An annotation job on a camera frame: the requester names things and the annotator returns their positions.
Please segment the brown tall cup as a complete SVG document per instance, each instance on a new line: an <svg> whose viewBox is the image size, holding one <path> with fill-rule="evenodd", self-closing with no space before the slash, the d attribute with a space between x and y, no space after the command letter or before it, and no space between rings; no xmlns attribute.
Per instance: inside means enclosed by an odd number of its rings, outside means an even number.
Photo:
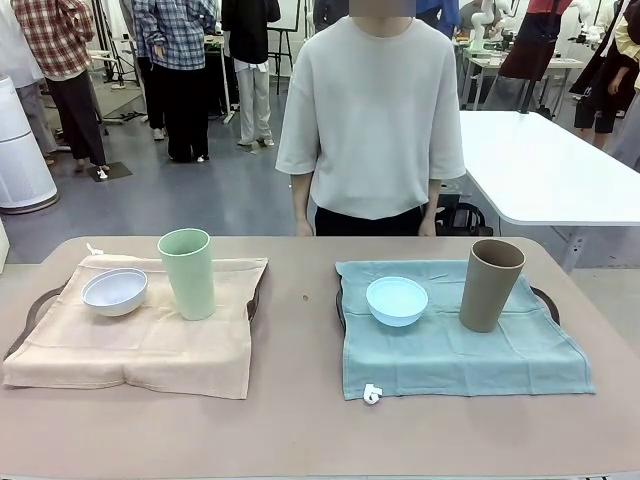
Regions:
<svg viewBox="0 0 640 480"><path fill-rule="evenodd" d="M467 329L489 333L496 327L525 261L518 247L497 238L472 245L459 312Z"/></svg>

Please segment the light blue bowl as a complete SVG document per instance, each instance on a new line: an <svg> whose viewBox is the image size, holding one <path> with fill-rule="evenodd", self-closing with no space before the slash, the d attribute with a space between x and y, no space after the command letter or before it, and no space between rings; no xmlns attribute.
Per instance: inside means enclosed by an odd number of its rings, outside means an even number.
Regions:
<svg viewBox="0 0 640 480"><path fill-rule="evenodd" d="M428 294L417 282L404 277L383 277L366 289L371 314L383 325L401 328L415 323L428 306Z"/></svg>

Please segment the pale green tall cup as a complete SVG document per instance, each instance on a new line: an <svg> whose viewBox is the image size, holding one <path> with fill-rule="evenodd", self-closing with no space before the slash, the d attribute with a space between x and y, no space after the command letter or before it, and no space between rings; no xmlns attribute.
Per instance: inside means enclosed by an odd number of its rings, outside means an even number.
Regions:
<svg viewBox="0 0 640 480"><path fill-rule="evenodd" d="M215 312L211 239L207 232L185 228L169 232L157 243L178 311L191 321Z"/></svg>

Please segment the blue-grey cloth mat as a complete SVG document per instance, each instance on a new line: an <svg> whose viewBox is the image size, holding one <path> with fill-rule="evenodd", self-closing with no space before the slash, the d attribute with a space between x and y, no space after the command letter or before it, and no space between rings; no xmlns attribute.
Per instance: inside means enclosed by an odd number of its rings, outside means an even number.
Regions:
<svg viewBox="0 0 640 480"><path fill-rule="evenodd" d="M589 361L552 319L525 277L516 281L496 328L476 333L459 321L467 263L350 261L335 265L345 325L343 395L364 397L366 385L385 396L593 394ZM426 290L428 305L412 325L377 321L366 301L375 280L400 276Z"/></svg>

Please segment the white bowl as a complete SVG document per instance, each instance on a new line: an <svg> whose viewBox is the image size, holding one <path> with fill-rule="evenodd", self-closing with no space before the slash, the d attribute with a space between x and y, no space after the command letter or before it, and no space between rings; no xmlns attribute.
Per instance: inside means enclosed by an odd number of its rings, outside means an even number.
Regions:
<svg viewBox="0 0 640 480"><path fill-rule="evenodd" d="M146 298L147 275L135 268L116 268L101 273L85 284L83 303L105 317L129 314Z"/></svg>

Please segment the beige cloth mat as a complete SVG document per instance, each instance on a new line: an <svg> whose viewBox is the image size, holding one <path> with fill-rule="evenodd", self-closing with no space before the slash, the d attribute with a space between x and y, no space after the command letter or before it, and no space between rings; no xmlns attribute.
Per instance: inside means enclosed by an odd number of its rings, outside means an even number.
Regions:
<svg viewBox="0 0 640 480"><path fill-rule="evenodd" d="M129 384L159 392L246 399L251 361L246 304L268 261L221 259L212 265L216 310L206 319L189 321L177 310L160 260L113 254L85 257L25 342L4 361L4 384L57 389ZM115 318L92 313L81 300L82 288L97 275L122 267L147 275L142 305Z"/></svg>

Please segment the person's left forearm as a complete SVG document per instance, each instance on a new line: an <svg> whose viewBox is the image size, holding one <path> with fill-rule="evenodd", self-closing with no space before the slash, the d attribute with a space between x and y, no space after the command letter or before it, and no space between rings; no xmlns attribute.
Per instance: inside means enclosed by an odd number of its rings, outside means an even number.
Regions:
<svg viewBox="0 0 640 480"><path fill-rule="evenodd" d="M439 179L430 179L428 181L427 202L423 207L423 220L435 221L438 209L439 196L441 192L442 181Z"/></svg>

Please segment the person's right forearm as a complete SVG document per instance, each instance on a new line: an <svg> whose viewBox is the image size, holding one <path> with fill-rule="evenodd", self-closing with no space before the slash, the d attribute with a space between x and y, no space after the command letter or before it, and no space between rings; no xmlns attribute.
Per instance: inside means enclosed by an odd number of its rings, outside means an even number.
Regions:
<svg viewBox="0 0 640 480"><path fill-rule="evenodd" d="M312 173L291 176L294 215L297 224L308 224L307 210L312 179Z"/></svg>

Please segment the figure in red navy dress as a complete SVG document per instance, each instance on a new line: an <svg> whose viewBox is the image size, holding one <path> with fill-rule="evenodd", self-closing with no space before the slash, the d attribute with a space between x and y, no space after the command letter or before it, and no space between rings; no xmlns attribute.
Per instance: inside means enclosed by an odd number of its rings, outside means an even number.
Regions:
<svg viewBox="0 0 640 480"><path fill-rule="evenodd" d="M529 0L514 45L503 61L495 82L495 100L499 110L519 110L554 54L561 19L572 0Z"/></svg>

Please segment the mannequin in blue top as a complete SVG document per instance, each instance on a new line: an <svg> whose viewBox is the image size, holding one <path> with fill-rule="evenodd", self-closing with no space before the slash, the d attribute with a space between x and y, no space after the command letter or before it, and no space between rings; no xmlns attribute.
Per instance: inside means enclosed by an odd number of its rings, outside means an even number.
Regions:
<svg viewBox="0 0 640 480"><path fill-rule="evenodd" d="M416 0L416 18L451 39L459 23L459 0Z"/></svg>

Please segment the mannequin in dark jacket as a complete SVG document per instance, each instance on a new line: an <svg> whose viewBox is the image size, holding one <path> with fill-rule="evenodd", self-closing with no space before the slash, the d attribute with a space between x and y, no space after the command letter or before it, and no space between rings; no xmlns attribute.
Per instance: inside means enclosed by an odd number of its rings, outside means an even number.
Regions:
<svg viewBox="0 0 640 480"><path fill-rule="evenodd" d="M314 0L315 24L330 25L349 14L349 0Z"/></svg>

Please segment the figure in black clothes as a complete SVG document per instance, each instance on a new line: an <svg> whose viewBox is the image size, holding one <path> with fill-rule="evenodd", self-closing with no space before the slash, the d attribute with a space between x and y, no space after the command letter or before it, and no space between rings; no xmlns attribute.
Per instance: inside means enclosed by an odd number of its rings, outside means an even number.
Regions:
<svg viewBox="0 0 640 480"><path fill-rule="evenodd" d="M623 55L615 40L615 29L627 16L622 11L616 14L600 47L570 89L580 96L574 128L583 140L591 138L599 149L613 132L617 113L626 111L635 95L638 63Z"/></svg>

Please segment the figure in blue plaid shirt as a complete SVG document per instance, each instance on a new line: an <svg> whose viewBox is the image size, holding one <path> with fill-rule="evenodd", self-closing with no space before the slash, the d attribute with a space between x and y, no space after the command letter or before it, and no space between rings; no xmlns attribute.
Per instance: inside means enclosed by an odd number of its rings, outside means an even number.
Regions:
<svg viewBox="0 0 640 480"><path fill-rule="evenodd" d="M176 163L209 159L205 36L215 32L216 0L133 0L163 105L168 155Z"/></svg>

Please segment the figure in red plaid shirt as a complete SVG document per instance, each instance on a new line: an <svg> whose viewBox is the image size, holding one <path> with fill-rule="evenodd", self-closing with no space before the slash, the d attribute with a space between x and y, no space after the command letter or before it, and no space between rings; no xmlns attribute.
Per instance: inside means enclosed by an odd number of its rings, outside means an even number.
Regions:
<svg viewBox="0 0 640 480"><path fill-rule="evenodd" d="M93 17L84 0L11 0L26 42L58 110L63 135L81 173L88 163L108 177L101 131L88 73L87 44Z"/></svg>

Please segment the dark brown handled tray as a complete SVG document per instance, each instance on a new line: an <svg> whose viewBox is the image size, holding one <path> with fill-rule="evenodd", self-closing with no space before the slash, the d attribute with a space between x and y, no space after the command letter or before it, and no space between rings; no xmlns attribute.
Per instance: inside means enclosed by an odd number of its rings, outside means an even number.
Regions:
<svg viewBox="0 0 640 480"><path fill-rule="evenodd" d="M545 293L543 290L539 288L531 286L530 289L533 292L533 294L537 296L546 305L546 308L549 311L551 319L558 326L560 326L561 325L560 313L553 299L547 293ZM346 333L346 320L343 313L342 299L343 299L343 290L339 289L336 294L336 310L337 310L338 320L342 327L343 333Z"/></svg>
<svg viewBox="0 0 640 480"><path fill-rule="evenodd" d="M69 283L69 280L67 280L65 283L63 283L62 285L54 289L46 291L33 302L33 304L31 305L27 313L24 328L22 332L19 334L19 336L16 338L16 340L13 342L13 344L7 350L6 354L4 355L4 360L6 360L10 355L12 355L14 352L18 350L18 348L25 342L25 340L28 338L31 332L38 325L39 320L37 319L37 315L39 311L42 309L42 307L49 300L53 299L54 297L60 296L68 283ZM249 323L252 323L255 317L256 311L258 309L259 299L260 299L259 285L254 290L253 297L246 304L246 311L248 314Z"/></svg>

